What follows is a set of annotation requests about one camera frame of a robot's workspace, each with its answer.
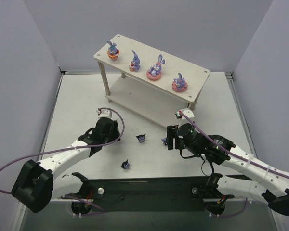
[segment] white shelf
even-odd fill
[[[123,72],[149,86],[168,93],[177,99],[192,103],[196,100],[203,85],[205,84],[210,70],[196,64],[190,63],[183,59],[177,58],[171,54],[165,53],[143,43],[135,41],[123,35],[116,35],[111,39],[117,44],[120,51],[118,59],[113,62],[107,55],[109,45],[106,43],[95,55],[94,58],[106,65],[109,65],[120,72]],[[140,69],[138,72],[131,72],[129,65],[133,58],[134,50],[140,59]],[[162,54],[165,64],[162,65],[162,77],[158,81],[151,81],[146,77],[147,70],[158,61],[158,56]],[[174,78],[178,78],[181,73],[188,83],[188,90],[182,93],[175,92],[171,84]]]
[[[110,88],[109,100],[157,123],[162,127],[178,124],[175,112],[184,108],[184,102],[126,76]]]

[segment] gray wall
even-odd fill
[[[272,0],[24,2],[61,70],[98,71],[93,55],[122,34],[211,71],[230,71]]]
[[[46,45],[21,0],[0,0],[0,167],[40,149],[60,79]],[[21,164],[0,174],[11,190]],[[0,193],[0,231],[10,230],[17,200]]]
[[[289,171],[289,0],[274,0],[234,74],[257,156]]]

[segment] white table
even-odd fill
[[[115,82],[117,77],[118,74],[109,74],[109,82]],[[168,151],[160,140],[166,136],[164,128],[115,103],[108,103],[102,94],[103,88],[100,75],[63,76],[45,151],[67,147],[87,129],[94,127],[97,121],[96,109],[99,107],[107,106],[117,110],[126,123],[126,130],[120,142],[103,147],[94,156],[78,162],[63,174],[77,171],[89,179],[203,175],[200,170],[201,159],[184,160],[177,150]],[[246,152],[250,152],[223,72],[211,73],[194,113],[195,122],[207,134],[222,135]],[[146,133],[146,141],[139,143],[135,136],[143,133]],[[190,153],[184,150],[183,155]],[[120,168],[126,159],[131,165],[127,171]],[[205,173],[210,174],[209,165],[205,164],[203,169]],[[215,171],[222,174],[238,174],[220,166],[215,166]]]
[[[119,57],[114,62],[108,55],[109,44],[104,45],[95,55],[98,61],[109,101],[114,101],[139,115],[166,127],[174,124],[173,112],[189,107],[194,110],[201,89],[205,84],[210,70],[171,54],[165,53],[123,35],[116,35],[111,39],[117,44]],[[134,50],[140,59],[138,72],[131,72],[129,65],[133,59]],[[146,77],[147,70],[158,61],[162,54],[165,64],[162,65],[162,77],[158,81],[151,81]],[[104,64],[119,70],[122,74],[109,88]],[[181,73],[188,83],[185,92],[175,92],[171,84]]]

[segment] white table surface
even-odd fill
[[[117,44],[120,51],[118,59],[114,62],[108,55],[107,51],[110,47],[108,43],[104,45],[95,55],[94,58],[104,64],[110,65],[141,82],[144,82],[151,87],[157,88],[165,93],[168,93],[177,99],[192,103],[201,91],[204,83],[210,75],[210,70],[205,69],[196,64],[190,63],[183,59],[177,58],[171,54],[160,51],[131,38],[123,35],[116,35],[111,39],[111,42]],[[132,50],[136,52],[140,59],[140,69],[138,72],[130,71],[129,65],[134,57]],[[165,64],[162,65],[162,77],[158,81],[151,81],[146,77],[146,72],[157,61],[158,56],[163,55]],[[188,90],[185,92],[175,92],[171,84],[174,78],[178,78],[178,73],[181,73],[188,84]]]
[[[109,83],[114,83],[117,74],[108,74]],[[177,150],[168,151],[160,139],[166,130],[155,123],[125,109],[116,103],[108,103],[100,74],[64,75],[54,110],[45,151],[69,146],[97,121],[96,109],[110,107],[117,110],[126,123],[120,142],[103,147],[92,157],[78,162],[63,174],[79,172],[89,179],[150,178],[202,176],[202,160],[184,160]],[[197,102],[195,122],[207,134],[219,134],[239,145],[246,152],[250,148],[236,110],[228,82],[223,72],[212,72]],[[146,133],[146,141],[139,143],[136,135]],[[186,150],[183,155],[190,155]],[[126,159],[129,170],[120,168]],[[205,173],[210,166],[205,164]],[[238,174],[215,165],[215,172]]]

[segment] shelf leg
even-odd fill
[[[202,89],[200,90],[198,96],[196,97],[195,101],[190,105],[190,108],[192,111],[195,109],[196,103],[198,101],[199,95],[201,94]]]
[[[106,76],[104,64],[98,62],[98,66],[100,67],[106,95],[110,95],[110,89],[109,89],[109,85],[108,85],[108,81],[107,81],[107,76]]]

